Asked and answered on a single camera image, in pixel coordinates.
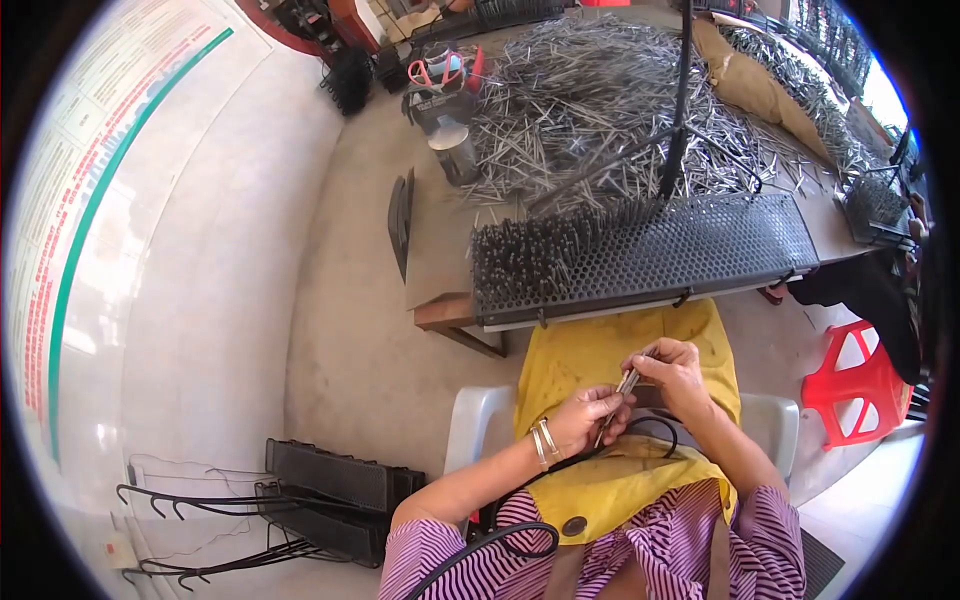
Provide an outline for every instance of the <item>woman's right hand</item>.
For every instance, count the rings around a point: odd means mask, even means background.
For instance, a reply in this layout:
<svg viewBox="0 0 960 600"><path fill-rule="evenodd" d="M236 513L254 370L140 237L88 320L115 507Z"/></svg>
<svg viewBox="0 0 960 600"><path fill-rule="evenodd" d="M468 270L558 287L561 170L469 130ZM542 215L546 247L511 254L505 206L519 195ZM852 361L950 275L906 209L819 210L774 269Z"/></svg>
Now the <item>woman's right hand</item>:
<svg viewBox="0 0 960 600"><path fill-rule="evenodd" d="M713 403L700 372L700 352L690 342L660 338L620 365L624 372L630 368L660 388L663 404L683 423L695 419Z"/></svg>

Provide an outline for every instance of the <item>red plastic stool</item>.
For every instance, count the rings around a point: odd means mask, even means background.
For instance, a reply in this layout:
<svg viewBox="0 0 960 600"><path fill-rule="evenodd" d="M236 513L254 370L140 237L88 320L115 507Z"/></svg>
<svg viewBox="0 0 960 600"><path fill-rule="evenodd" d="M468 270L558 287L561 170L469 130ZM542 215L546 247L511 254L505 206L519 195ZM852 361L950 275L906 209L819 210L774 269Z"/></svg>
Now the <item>red plastic stool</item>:
<svg viewBox="0 0 960 600"><path fill-rule="evenodd" d="M804 402L804 408L815 409L824 420L828 437L824 450L841 445L879 440L896 429L906 417L906 411L910 406L909 398L913 395L913 386L903 383L894 371L883 344L877 342L874 353L870 353L862 331L872 328L873 325L866 321L829 327L827 358L817 372L804 377L800 392L801 399ZM837 358L840 356L840 349L847 340L848 333L853 335L857 345L860 346L865 362L856 367L837 371ZM860 409L860 415L856 419L851 434L845 436L834 405L853 398L863 398L863 407ZM876 408L876 429L861 432L860 427L871 404Z"/></svg>

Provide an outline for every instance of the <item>woman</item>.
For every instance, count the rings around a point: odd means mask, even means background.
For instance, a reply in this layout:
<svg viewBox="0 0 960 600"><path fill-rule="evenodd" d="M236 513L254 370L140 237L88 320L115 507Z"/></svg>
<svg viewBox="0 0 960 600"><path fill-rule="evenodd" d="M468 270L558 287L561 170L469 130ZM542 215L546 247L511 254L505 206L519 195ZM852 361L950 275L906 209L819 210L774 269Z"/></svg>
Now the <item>woman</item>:
<svg viewBox="0 0 960 600"><path fill-rule="evenodd" d="M661 337L631 354L620 370L636 369L656 386L636 388L639 404L665 407L668 414L655 414L675 419L676 433L648 427L641 435L623 435L637 400L610 384L579 389L559 406L547 406L544 398L557 386L602 371L609 348L651 333L686 341ZM574 365L587 366L578 371ZM607 415L613 418L601 434ZM457 523L546 467L589 451L602 435L606 448L599 456L514 492L497 513L500 528L550 523L561 532L556 552L521 558L492 543L452 566L422 597L801 598L798 514L777 469L738 421L732 356L712 301L538 328L520 378L516 442L400 504L380 597L406 597L465 547ZM659 420L643 424L668 429ZM680 443L670 456L664 456L665 441ZM745 501L733 518L738 495ZM550 537L524 531L509 541L536 553Z"/></svg>

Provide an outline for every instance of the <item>poster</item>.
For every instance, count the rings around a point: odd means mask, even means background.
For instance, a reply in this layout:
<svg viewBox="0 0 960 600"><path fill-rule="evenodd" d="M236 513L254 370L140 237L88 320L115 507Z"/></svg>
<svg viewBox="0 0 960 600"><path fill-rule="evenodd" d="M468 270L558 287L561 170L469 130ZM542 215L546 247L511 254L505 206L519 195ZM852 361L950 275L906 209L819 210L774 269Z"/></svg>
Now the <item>poster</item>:
<svg viewBox="0 0 960 600"><path fill-rule="evenodd" d="M13 194L5 353L17 397L55 459L63 318L85 234L143 123L231 33L200 2L119 2L92 25L35 125Z"/></svg>

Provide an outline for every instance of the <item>bangle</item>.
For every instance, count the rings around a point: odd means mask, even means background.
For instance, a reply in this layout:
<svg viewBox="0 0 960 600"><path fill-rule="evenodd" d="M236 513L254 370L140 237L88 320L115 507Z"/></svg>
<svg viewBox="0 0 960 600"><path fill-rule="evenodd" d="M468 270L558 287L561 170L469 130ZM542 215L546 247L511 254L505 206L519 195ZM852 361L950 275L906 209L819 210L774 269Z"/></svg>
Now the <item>bangle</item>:
<svg viewBox="0 0 960 600"><path fill-rule="evenodd" d="M546 418L540 419L540 421L537 423L537 426L543 433L543 438L546 440L546 444L550 446L550 454L553 454L553 460L559 463L564 459L564 456L560 453L560 450L557 449L557 445L553 443L553 436L550 435L550 430L546 428Z"/></svg>
<svg viewBox="0 0 960 600"><path fill-rule="evenodd" d="M530 428L530 433L534 434L534 444L537 445L537 457L540 459L540 470L547 472L550 466L546 464L546 456L543 455L543 442L540 441L540 432L537 431L536 425Z"/></svg>

